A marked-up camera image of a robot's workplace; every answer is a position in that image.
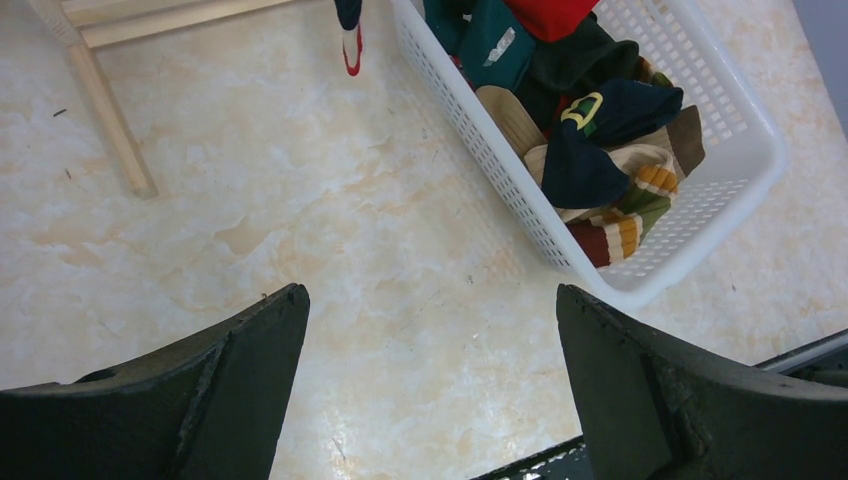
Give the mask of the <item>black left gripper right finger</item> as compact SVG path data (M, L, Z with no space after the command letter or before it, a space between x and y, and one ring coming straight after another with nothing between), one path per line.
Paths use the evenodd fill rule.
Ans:
M845 364L744 365L573 285L556 317L595 478L846 477Z

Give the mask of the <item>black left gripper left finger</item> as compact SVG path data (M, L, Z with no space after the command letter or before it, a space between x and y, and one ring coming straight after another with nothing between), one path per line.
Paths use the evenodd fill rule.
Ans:
M1 394L5 479L265 479L310 310L290 284L233 317L69 383Z

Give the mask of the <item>navy buckle christmas sock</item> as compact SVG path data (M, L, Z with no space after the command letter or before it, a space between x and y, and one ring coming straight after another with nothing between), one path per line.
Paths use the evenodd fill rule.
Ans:
M613 79L561 112L547 145L541 190L554 207L591 209L624 195L628 176L607 150L676 119L684 91Z

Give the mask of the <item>navy red sock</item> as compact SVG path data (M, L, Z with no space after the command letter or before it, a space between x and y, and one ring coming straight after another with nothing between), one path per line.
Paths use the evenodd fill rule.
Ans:
M361 32L362 0L335 0L337 18L342 28L345 68L351 77L359 74L363 54Z

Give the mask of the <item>white plastic laundry basket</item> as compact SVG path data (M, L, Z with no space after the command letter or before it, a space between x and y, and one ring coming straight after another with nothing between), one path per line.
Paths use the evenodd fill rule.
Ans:
M602 300L647 305L765 199L782 139L692 1L602 1L533 41L500 1L471 22L393 5L408 62L539 252Z

